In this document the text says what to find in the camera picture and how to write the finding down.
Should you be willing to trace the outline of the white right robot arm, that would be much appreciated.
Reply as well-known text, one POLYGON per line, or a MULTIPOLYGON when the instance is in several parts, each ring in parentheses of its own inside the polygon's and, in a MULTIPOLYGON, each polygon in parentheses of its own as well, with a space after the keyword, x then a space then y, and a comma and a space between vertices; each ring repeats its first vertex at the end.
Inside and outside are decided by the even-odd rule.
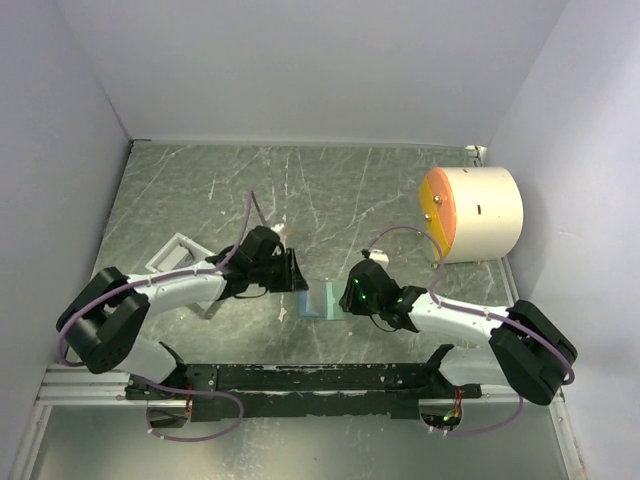
POLYGON ((465 384, 500 385, 546 406, 575 379, 577 349, 526 300, 511 307, 450 300, 422 287, 401 287, 379 263, 365 259, 350 270, 339 305, 394 329, 448 335, 478 346, 476 353, 451 350, 425 372, 425 388, 435 397, 465 384))

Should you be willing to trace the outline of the green card holder wallet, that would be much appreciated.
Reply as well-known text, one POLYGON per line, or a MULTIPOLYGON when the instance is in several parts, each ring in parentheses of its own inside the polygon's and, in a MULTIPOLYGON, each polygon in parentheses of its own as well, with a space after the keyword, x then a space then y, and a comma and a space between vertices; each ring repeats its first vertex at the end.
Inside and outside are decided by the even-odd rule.
POLYGON ((298 315, 326 321, 352 319, 339 305, 345 289, 346 283, 342 281, 309 281, 308 289, 298 293, 298 315))

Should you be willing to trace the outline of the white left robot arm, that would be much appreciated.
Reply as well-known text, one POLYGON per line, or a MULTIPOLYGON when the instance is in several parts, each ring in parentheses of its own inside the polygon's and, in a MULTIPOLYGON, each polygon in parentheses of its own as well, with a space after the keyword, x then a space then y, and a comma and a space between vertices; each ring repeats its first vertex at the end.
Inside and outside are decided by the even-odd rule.
POLYGON ((146 276, 100 270, 57 320, 60 345, 70 347, 93 374, 124 371, 173 399, 185 390, 187 367, 165 343, 141 337, 144 321, 191 304, 237 298, 252 285, 268 293, 308 288, 294 250, 265 226, 181 268, 146 276))

